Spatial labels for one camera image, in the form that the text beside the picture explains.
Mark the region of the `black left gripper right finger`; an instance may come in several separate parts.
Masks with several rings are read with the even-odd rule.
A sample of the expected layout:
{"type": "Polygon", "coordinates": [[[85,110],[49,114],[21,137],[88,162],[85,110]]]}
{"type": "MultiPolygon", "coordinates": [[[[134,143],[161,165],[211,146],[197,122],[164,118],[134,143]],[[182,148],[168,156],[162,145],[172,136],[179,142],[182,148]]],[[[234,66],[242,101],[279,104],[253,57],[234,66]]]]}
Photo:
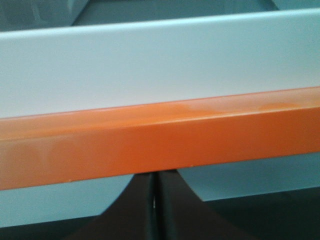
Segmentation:
{"type": "Polygon", "coordinates": [[[255,240],[204,203],[176,170],[156,173],[161,240],[255,240]]]}

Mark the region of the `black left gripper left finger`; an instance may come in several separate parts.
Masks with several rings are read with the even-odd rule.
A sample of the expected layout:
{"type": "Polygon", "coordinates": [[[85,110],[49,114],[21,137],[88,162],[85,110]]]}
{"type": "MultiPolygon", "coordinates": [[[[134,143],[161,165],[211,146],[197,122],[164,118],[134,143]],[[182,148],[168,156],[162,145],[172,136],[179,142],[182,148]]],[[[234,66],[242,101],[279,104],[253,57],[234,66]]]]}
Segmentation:
{"type": "Polygon", "coordinates": [[[66,240],[152,240],[153,174],[136,174],[100,216],[66,240]]]}

